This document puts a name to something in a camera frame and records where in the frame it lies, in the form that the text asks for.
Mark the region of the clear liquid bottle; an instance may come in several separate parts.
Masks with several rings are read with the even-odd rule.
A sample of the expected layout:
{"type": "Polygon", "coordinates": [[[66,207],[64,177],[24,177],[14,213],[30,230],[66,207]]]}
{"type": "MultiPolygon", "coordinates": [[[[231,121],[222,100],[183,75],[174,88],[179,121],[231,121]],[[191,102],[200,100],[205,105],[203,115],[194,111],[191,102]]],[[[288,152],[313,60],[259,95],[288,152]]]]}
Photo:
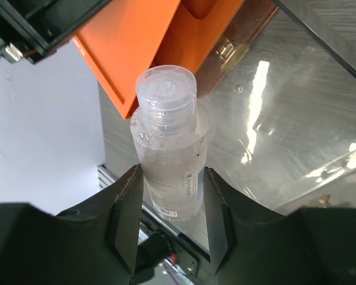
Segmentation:
{"type": "Polygon", "coordinates": [[[165,220],[190,219],[202,207],[209,124],[196,94],[194,74],[177,65],[150,68],[136,82],[131,135],[152,206],[165,220]]]}

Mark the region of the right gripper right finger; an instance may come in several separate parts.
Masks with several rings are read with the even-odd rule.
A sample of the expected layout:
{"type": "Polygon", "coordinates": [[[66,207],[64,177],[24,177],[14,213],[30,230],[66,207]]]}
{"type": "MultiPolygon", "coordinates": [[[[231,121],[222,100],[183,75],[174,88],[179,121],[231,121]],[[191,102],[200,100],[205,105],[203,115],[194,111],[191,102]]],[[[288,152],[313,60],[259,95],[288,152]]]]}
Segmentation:
{"type": "Polygon", "coordinates": [[[211,265],[219,284],[356,284],[356,208],[278,214],[204,170],[211,265]]]}

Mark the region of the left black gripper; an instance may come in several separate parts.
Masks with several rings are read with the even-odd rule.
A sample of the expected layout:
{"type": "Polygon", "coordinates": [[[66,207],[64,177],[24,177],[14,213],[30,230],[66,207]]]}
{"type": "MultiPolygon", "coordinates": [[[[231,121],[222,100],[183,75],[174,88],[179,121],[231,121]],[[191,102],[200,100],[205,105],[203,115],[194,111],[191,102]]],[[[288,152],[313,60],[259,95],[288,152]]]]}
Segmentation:
{"type": "Polygon", "coordinates": [[[0,60],[36,64],[53,55],[107,1],[0,1],[0,60]]]}

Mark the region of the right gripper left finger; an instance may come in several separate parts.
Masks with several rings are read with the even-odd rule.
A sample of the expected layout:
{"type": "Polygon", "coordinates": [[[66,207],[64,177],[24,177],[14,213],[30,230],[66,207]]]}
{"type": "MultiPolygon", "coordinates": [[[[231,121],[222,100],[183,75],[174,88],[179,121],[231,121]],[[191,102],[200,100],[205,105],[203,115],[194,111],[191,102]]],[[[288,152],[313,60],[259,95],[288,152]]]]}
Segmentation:
{"type": "Polygon", "coordinates": [[[51,215],[0,204],[0,284],[128,284],[143,196],[140,165],[85,201],[51,215]]]}

